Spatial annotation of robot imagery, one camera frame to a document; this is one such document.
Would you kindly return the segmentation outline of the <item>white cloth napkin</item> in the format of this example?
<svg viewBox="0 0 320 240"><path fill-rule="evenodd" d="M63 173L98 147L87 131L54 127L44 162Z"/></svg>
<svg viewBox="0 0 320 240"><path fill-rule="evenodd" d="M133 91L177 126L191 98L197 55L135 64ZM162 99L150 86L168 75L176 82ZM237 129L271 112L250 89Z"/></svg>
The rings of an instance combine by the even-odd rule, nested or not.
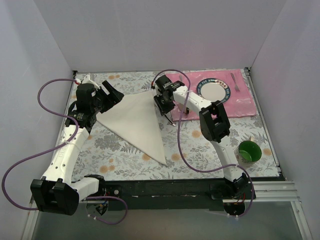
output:
<svg viewBox="0 0 320 240"><path fill-rule="evenodd" d="M99 113L97 121L153 160L167 164L151 91L124 96L114 107Z"/></svg>

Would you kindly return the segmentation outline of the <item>silver knife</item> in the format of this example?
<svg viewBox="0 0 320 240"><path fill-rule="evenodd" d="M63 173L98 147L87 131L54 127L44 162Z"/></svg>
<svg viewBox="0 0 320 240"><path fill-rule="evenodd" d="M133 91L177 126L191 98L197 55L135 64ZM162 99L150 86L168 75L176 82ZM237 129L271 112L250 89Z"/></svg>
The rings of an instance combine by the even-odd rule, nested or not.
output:
<svg viewBox="0 0 320 240"><path fill-rule="evenodd" d="M168 120L168 122L169 122L170 125L172 125L172 126L174 126L174 127L176 126L176 124L173 122L173 120L172 120L167 114L165 114L164 116L165 116L165 118Z"/></svg>

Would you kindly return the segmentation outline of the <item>pink placemat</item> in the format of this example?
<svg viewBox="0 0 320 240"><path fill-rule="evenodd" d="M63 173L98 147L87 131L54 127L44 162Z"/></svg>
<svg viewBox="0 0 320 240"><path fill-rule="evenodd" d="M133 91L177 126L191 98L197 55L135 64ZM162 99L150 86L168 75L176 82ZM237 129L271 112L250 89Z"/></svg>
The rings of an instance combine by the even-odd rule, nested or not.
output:
<svg viewBox="0 0 320 240"><path fill-rule="evenodd" d="M251 117L257 114L244 71L207 70L187 72L190 90L211 102L221 101L229 118Z"/></svg>

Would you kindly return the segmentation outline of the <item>silver fork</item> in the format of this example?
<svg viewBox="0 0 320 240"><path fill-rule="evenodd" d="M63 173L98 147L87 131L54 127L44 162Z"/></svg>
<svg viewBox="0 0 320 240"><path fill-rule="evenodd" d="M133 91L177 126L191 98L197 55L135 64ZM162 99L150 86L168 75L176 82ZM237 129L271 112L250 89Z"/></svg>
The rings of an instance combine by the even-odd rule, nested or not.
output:
<svg viewBox="0 0 320 240"><path fill-rule="evenodd" d="M230 76L231 76L231 78L232 78L232 80L233 80L233 82L234 82L234 89L235 89L235 91L236 91L236 92L240 92L240 89L239 89L239 86L238 86L238 84L237 84L236 78L235 78L235 76L234 76L234 74L233 74L232 72L230 73Z"/></svg>

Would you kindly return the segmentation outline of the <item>floral patterned table mat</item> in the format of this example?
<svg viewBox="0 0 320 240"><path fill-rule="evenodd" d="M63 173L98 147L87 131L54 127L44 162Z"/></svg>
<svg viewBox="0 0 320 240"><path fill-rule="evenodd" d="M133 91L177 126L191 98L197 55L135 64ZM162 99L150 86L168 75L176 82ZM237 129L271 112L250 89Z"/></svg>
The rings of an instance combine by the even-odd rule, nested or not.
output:
<svg viewBox="0 0 320 240"><path fill-rule="evenodd" d="M85 175L97 174L107 181L172 180L222 178L222 170L200 173L190 169L178 149L178 128L157 116L166 165L150 158L100 123L96 123L75 163L72 181ZM273 156L260 115L230 120L230 143L233 150L245 140L253 138L262 149L262 157L246 168L250 177L278 177L279 170ZM180 145L186 161L198 170L221 167L214 147L203 137L197 120L184 121L180 127Z"/></svg>

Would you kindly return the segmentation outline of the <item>white plate blue rim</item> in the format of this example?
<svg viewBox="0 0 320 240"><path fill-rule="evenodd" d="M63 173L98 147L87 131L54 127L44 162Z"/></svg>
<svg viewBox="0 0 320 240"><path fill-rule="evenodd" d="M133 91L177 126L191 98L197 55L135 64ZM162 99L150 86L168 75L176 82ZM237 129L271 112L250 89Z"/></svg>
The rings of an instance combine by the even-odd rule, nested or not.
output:
<svg viewBox="0 0 320 240"><path fill-rule="evenodd" d="M216 102L225 103L231 97L230 87L217 78L206 78L201 80L196 86L196 93L202 98Z"/></svg>

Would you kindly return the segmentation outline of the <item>aluminium frame rail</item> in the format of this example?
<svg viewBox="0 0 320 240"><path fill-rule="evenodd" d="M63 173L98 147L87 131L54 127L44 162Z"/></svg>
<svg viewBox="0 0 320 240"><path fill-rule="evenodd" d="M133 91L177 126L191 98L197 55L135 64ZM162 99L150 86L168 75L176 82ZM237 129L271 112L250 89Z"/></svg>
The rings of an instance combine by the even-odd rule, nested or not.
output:
<svg viewBox="0 0 320 240"><path fill-rule="evenodd" d="M296 201L297 190L292 181L253 181L256 201Z"/></svg>

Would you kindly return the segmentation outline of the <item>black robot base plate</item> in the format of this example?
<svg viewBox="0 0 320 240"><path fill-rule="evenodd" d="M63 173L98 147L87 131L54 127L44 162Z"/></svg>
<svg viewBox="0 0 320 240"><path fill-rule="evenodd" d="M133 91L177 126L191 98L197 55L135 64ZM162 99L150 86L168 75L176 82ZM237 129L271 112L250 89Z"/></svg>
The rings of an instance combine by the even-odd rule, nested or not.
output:
<svg viewBox="0 0 320 240"><path fill-rule="evenodd" d="M223 211L225 204L243 204L256 198L250 183L236 193L222 178L180 180L105 181L102 192L86 197L104 202L109 211L123 210L195 210Z"/></svg>

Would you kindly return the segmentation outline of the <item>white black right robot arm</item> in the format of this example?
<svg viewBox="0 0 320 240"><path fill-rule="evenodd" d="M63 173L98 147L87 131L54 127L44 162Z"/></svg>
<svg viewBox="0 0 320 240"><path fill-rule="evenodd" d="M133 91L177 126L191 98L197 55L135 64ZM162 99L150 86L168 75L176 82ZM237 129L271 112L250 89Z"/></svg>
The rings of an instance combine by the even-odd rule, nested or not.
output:
<svg viewBox="0 0 320 240"><path fill-rule="evenodd" d="M185 159L180 141L182 115L177 127L177 145L184 163L198 173L212 173L223 171L227 195L237 199L244 194L246 188L254 197L254 186L248 172L239 165L231 146L230 121L221 101L209 101L190 91L190 86L185 86L182 81L172 82L166 75L156 76L151 82L151 89L155 90L154 101L160 114L163 116L174 109L175 103L182 104L182 109L197 112L200 130L204 138L209 141L220 160L221 167L211 170L200 170L192 167Z"/></svg>

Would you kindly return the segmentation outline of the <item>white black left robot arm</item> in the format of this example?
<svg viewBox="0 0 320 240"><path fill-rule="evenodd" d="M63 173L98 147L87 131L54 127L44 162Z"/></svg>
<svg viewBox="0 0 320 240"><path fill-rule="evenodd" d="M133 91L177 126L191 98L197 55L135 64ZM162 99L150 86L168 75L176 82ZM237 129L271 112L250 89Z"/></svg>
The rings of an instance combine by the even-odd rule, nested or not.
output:
<svg viewBox="0 0 320 240"><path fill-rule="evenodd" d="M124 94L108 81L98 85L90 76L77 80L76 100L67 110L60 148L41 179L30 185L32 196L41 212L73 215L79 202L87 197L101 200L106 196L104 177L85 175L72 182L72 174L81 149L97 121L97 114L105 113L118 104Z"/></svg>

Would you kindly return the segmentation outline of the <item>green inside floral mug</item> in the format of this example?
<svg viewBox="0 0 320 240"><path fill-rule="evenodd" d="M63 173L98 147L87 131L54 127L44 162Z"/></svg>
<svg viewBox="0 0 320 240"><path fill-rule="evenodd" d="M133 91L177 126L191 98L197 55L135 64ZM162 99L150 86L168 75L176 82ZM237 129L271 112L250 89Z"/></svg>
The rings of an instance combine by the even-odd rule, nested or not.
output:
<svg viewBox="0 0 320 240"><path fill-rule="evenodd" d="M242 141L234 153L238 164L244 168L252 167L262 158L262 150L252 137Z"/></svg>

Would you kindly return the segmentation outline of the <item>cream enamel mug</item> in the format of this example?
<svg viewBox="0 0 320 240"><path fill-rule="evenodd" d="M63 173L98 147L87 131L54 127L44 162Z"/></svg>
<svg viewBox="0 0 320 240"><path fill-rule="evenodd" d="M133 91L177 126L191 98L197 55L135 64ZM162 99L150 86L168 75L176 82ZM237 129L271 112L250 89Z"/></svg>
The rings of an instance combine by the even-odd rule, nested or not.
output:
<svg viewBox="0 0 320 240"><path fill-rule="evenodd" d="M181 103L178 104L178 109L184 116L188 116L190 113L190 109L188 107L184 107Z"/></svg>

